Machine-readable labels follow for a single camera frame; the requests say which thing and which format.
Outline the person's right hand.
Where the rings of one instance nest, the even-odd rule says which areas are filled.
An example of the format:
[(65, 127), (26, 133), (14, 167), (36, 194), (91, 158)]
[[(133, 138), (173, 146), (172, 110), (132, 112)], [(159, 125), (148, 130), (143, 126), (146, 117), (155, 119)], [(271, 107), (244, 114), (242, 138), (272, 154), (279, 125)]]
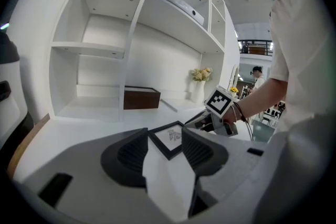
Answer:
[(223, 121), (229, 125), (233, 125), (239, 120), (239, 112), (237, 111), (234, 105), (231, 105), (230, 108), (226, 111), (223, 116)]

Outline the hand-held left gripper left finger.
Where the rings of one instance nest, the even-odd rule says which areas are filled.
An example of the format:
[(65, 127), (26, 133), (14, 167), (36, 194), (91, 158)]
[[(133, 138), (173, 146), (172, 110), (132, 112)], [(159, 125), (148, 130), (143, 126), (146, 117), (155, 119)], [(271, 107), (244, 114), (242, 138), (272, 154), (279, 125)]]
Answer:
[(147, 193), (146, 128), (76, 144), (16, 187), (51, 223), (169, 223)]

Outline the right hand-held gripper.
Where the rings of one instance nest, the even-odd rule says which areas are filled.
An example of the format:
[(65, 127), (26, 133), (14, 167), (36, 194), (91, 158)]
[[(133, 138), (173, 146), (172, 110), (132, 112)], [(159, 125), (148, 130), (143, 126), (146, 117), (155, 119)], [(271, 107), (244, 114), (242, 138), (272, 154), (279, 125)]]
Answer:
[(184, 126), (214, 132), (222, 136), (238, 134), (235, 124), (224, 120), (225, 113), (233, 108), (233, 97), (228, 90), (217, 86), (204, 104), (205, 110), (186, 121)]

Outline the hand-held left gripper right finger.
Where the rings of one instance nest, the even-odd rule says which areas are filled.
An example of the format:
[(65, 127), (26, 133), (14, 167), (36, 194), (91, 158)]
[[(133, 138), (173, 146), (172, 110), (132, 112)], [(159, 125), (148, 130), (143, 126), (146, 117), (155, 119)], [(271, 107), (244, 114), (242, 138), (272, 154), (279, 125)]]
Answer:
[(188, 217), (214, 207), (222, 218), (255, 218), (268, 184), (262, 178), (272, 173), (262, 163), (274, 149), (274, 139), (252, 142), (184, 127), (182, 152), (195, 174)]

